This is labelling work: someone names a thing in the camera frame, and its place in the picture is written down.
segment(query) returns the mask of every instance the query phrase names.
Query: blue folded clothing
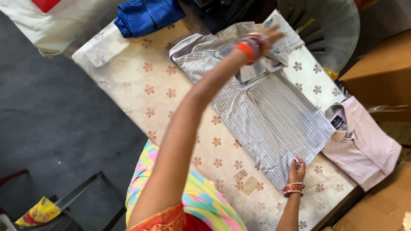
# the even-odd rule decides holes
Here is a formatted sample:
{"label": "blue folded clothing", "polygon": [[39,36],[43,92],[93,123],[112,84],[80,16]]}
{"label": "blue folded clothing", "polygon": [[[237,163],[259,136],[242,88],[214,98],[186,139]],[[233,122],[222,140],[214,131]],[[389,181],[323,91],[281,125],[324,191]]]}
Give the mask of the blue folded clothing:
{"label": "blue folded clothing", "polygon": [[118,8],[114,24],[124,38],[148,35],[185,17],[177,0],[129,0]]}

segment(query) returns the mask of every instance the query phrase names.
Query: orange bangle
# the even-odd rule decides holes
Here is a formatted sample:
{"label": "orange bangle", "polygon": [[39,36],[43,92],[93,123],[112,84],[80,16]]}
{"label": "orange bangle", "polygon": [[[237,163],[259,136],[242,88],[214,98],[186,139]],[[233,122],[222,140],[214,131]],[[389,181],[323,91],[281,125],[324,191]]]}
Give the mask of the orange bangle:
{"label": "orange bangle", "polygon": [[242,50],[247,55],[248,62],[252,62],[254,60],[253,50],[247,43],[241,42],[234,47],[234,49],[236,48]]}

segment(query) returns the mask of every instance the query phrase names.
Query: chair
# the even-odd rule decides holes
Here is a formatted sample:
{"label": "chair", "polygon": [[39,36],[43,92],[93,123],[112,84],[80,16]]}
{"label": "chair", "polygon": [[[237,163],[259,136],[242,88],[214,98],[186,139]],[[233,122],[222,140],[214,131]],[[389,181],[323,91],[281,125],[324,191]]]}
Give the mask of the chair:
{"label": "chair", "polygon": [[[56,201],[54,204],[58,206],[62,212],[47,223],[21,228],[19,225],[12,223],[6,214],[0,215],[0,221],[4,223],[10,231],[84,231],[84,229],[70,216],[70,213],[64,210],[102,176],[104,176],[102,171],[94,174],[72,192]],[[122,207],[116,216],[109,222],[104,231],[111,230],[116,221],[120,219],[125,211],[125,207]]]}
{"label": "chair", "polygon": [[321,66],[336,73],[342,70],[360,34],[353,0],[278,0],[277,10]]}

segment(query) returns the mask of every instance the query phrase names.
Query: woman's right hand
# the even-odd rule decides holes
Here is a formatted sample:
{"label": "woman's right hand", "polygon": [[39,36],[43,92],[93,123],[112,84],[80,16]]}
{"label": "woman's right hand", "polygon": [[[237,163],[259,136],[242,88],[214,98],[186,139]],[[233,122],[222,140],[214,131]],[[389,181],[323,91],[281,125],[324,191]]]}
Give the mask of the woman's right hand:
{"label": "woman's right hand", "polygon": [[304,181],[305,162],[300,157],[297,157],[297,160],[300,162],[299,165],[297,165],[297,161],[295,159],[291,162],[291,168],[288,174],[289,184]]}

